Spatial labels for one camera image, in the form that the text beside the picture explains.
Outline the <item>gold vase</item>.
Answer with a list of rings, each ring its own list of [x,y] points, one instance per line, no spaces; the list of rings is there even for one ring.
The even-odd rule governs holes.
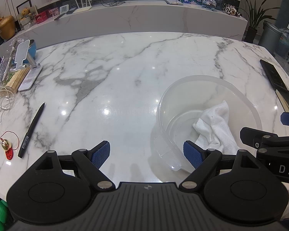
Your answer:
[[[13,16],[4,17],[0,21],[0,37],[9,40],[15,35],[15,20]]]

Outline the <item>red charm with gold bell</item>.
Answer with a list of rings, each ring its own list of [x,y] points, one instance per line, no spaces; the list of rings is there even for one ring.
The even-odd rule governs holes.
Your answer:
[[[16,148],[13,147],[13,144],[8,139],[6,139],[4,137],[5,134],[13,134],[13,135],[15,135],[15,137],[17,138],[17,147]],[[7,130],[1,135],[0,144],[1,144],[1,147],[3,148],[3,150],[4,150],[6,159],[8,161],[10,161],[10,160],[13,159],[14,151],[17,151],[19,146],[20,146],[20,139],[19,139],[18,135],[15,132]]]

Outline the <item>potted green plant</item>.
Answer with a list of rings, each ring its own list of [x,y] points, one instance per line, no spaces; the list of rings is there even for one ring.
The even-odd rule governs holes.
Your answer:
[[[257,28],[261,21],[265,19],[276,20],[272,15],[267,14],[269,10],[280,9],[280,7],[270,7],[264,8],[264,4],[267,0],[263,0],[262,3],[258,6],[256,0],[252,3],[252,0],[245,0],[247,8],[239,7],[239,10],[243,11],[247,15],[249,26],[247,28],[247,33],[245,35],[244,41],[247,43],[253,43],[256,34]]]

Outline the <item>white digital clock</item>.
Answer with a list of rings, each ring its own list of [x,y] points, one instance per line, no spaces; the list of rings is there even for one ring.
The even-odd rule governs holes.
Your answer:
[[[68,4],[66,4],[66,5],[64,5],[64,6],[61,6],[61,7],[59,8],[59,14],[60,14],[60,15],[64,15],[64,14],[66,14],[68,11],[69,11],[69,5],[68,5]]]

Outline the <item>red box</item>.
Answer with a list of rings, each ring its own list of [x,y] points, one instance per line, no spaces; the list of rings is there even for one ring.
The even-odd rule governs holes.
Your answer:
[[[41,12],[38,15],[35,16],[35,20],[37,24],[43,23],[44,21],[46,21],[48,19],[48,15],[47,12]]]

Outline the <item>clear plastic bowl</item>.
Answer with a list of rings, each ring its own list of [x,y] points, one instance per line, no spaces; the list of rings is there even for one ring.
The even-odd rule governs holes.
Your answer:
[[[156,112],[158,134],[154,146],[172,170],[192,172],[183,154],[190,140],[202,149],[236,154],[248,147],[241,142],[243,127],[262,129],[255,106],[236,87],[222,79],[196,75],[167,88]]]

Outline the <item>white phone stand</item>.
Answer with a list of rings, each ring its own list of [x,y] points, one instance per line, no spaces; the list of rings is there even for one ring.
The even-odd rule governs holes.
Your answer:
[[[17,47],[17,52],[14,58],[15,68],[13,71],[19,71],[22,69],[40,68],[40,64],[35,62],[35,59],[29,53],[30,40],[21,42]]]

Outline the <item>black pen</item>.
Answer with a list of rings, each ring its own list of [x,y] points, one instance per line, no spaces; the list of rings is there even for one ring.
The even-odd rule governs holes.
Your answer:
[[[39,121],[39,119],[40,119],[40,117],[41,117],[41,115],[42,115],[42,113],[43,113],[44,107],[45,107],[45,103],[43,103],[43,104],[40,106],[40,108],[38,109],[35,117],[33,118],[32,122],[31,122],[31,124],[30,124],[30,126],[29,126],[29,128],[28,128],[27,133],[25,134],[25,137],[24,137],[24,139],[23,139],[23,141],[22,141],[20,150],[19,150],[19,152],[18,152],[18,157],[19,157],[19,158],[22,158],[22,157],[24,156],[26,150],[27,150],[29,141],[30,141],[30,139],[31,139],[31,137],[32,137],[32,134],[33,134],[33,132],[34,132],[34,130],[35,130],[35,127],[36,127],[36,125],[37,125],[37,123],[38,123],[38,121]]]

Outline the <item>teddy bear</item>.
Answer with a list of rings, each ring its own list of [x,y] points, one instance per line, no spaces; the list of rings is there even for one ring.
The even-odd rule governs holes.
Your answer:
[[[25,26],[31,21],[31,12],[28,8],[24,8],[20,14],[19,22],[22,26]]]

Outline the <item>white wifi router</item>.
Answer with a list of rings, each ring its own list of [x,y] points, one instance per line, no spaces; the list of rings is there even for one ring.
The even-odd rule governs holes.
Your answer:
[[[92,8],[90,0],[85,0],[85,2],[83,2],[83,0],[80,0],[81,4],[78,3],[78,0],[75,0],[75,3],[76,3],[76,9],[73,12],[74,14],[86,12]]]

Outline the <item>white cloth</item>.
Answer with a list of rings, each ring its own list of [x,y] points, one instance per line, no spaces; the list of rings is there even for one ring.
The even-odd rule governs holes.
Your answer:
[[[216,149],[222,154],[236,154],[239,148],[228,123],[229,105],[226,101],[204,110],[193,123],[193,128],[198,133],[195,144],[204,150]]]

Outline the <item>grey trash bin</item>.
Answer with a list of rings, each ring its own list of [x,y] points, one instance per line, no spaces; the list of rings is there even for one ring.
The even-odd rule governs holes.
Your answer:
[[[273,54],[278,46],[281,35],[282,31],[280,29],[265,20],[263,22],[263,33],[258,45],[264,47],[269,53]]]

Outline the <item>bundle of wooden skewers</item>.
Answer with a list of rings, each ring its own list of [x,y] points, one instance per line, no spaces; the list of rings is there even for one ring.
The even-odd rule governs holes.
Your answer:
[[[30,68],[21,69],[16,71],[12,74],[12,77],[6,84],[6,87],[10,88],[14,93],[18,92],[18,88],[22,84],[23,80],[25,79],[26,75],[30,71]]]

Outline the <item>blue bowl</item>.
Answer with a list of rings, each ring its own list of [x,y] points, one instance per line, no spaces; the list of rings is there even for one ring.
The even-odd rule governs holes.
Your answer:
[[[36,43],[34,40],[29,41],[29,48],[28,48],[28,53],[31,55],[33,59],[35,59],[36,55]]]

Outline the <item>clear plastic bag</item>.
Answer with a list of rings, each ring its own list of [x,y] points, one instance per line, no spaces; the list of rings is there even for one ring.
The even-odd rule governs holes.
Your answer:
[[[11,41],[5,54],[3,55],[0,62],[0,86],[4,85],[11,73],[10,69],[14,66],[14,59],[18,45],[22,42],[22,39],[16,38]]]

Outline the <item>black phone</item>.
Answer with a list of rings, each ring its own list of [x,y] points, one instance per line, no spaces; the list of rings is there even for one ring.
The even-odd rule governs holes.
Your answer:
[[[268,80],[270,81],[272,87],[274,89],[280,89],[282,91],[287,92],[288,88],[286,87],[284,81],[282,80],[280,74],[278,73],[274,65],[268,63],[267,61],[264,61],[263,59],[260,60],[260,64]]]

